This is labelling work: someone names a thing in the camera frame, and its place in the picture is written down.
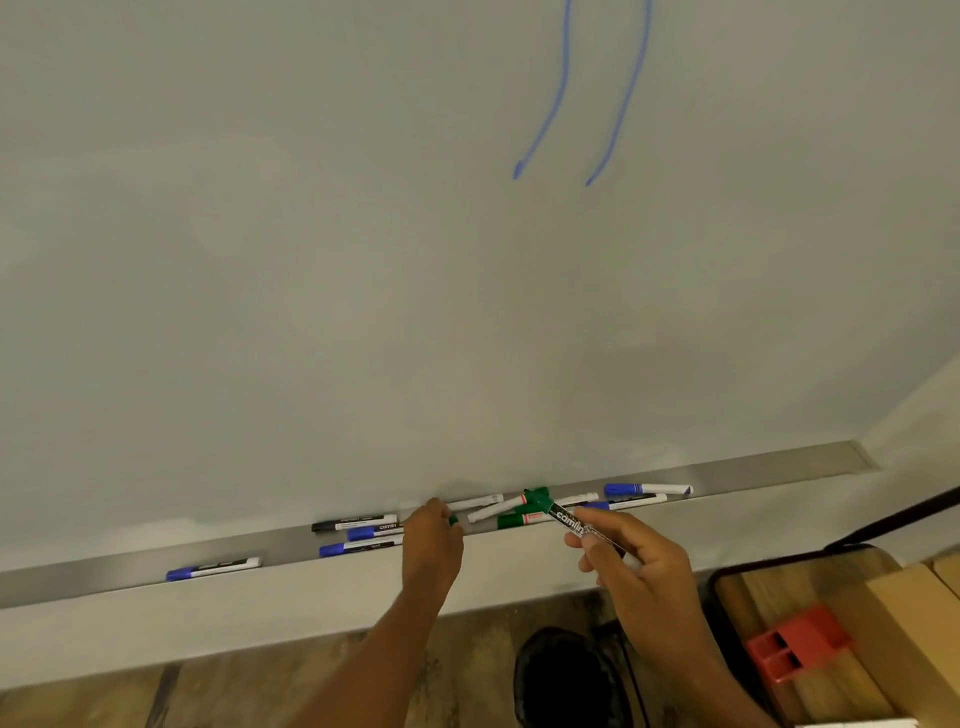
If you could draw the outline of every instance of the wooden floor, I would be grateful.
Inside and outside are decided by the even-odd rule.
[[[611,618],[609,602],[594,592],[441,619],[430,636],[407,728],[516,726],[514,657],[524,641],[545,626],[586,635]],[[321,637],[0,692],[0,728],[282,726],[361,639]],[[642,728],[623,658],[613,645],[608,653]],[[630,654],[651,728],[694,726]]]

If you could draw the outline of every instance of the black marker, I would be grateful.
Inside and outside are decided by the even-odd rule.
[[[384,536],[380,539],[370,539],[369,541],[352,541],[348,544],[330,544],[320,547],[320,558],[325,559],[328,556],[341,556],[345,553],[359,553],[360,551],[373,551],[377,548],[389,548],[390,546],[400,546],[403,543],[403,536]]]
[[[344,531],[361,525],[382,525],[383,523],[396,523],[396,513],[388,513],[384,516],[357,516],[352,519],[339,519],[338,521],[317,521],[310,526],[310,530],[314,533]]]

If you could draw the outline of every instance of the black strap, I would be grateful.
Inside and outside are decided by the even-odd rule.
[[[853,544],[862,544],[865,541],[871,541],[891,531],[896,531],[898,528],[910,525],[910,523],[922,521],[927,516],[933,516],[941,511],[946,511],[955,505],[960,505],[960,485],[944,491],[939,496],[921,500],[909,508],[897,511],[897,513],[882,518],[879,521],[874,521],[869,525],[863,526],[863,528],[857,528],[849,536],[845,536],[839,541],[834,541],[832,544],[827,544],[824,547],[824,551],[831,551],[836,548],[842,548],[843,546],[852,546]]]

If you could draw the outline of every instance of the blue marker line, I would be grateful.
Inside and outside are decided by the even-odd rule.
[[[620,112],[616,115],[616,123],[613,125],[613,134],[611,134],[610,137],[610,144],[607,145],[607,151],[604,153],[603,158],[597,165],[597,168],[593,170],[593,174],[590,175],[589,179],[587,180],[587,187],[596,182],[596,179],[600,176],[600,173],[603,172],[607,167],[607,162],[610,161],[610,157],[613,156],[613,148],[616,146],[617,138],[620,137],[620,127],[623,126],[623,120],[627,115],[627,107],[630,105],[630,98],[634,95],[636,79],[639,77],[640,69],[643,67],[643,59],[647,55],[647,41],[650,38],[650,15],[652,13],[653,0],[644,0],[643,40],[640,42],[640,52],[636,55],[634,74],[630,77],[630,85],[627,86],[627,93],[623,97],[623,104],[620,105]]]
[[[534,139],[534,143],[530,145],[530,149],[527,150],[527,153],[523,156],[519,162],[516,163],[514,167],[514,179],[519,180],[520,175],[523,174],[523,170],[527,168],[527,165],[530,163],[530,160],[533,158],[534,153],[537,151],[537,147],[540,146],[540,143],[543,141],[543,138],[546,136],[547,131],[550,129],[550,125],[553,124],[553,119],[557,115],[557,111],[560,110],[560,104],[564,100],[564,94],[566,94],[566,81],[570,77],[570,6],[573,5],[573,0],[566,0],[566,5],[564,6],[564,61],[563,61],[563,71],[561,72],[560,77],[560,88],[557,89],[557,95],[553,100],[553,106],[550,108],[550,112],[546,115],[546,121],[543,122],[543,126],[540,127],[540,131],[537,133],[537,137]]]

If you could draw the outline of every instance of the wooden board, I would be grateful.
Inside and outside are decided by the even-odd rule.
[[[723,576],[716,592],[741,640],[749,640],[844,586],[900,566],[886,552],[850,553]],[[780,685],[767,686],[780,717],[793,723],[895,717],[876,683],[850,651]]]

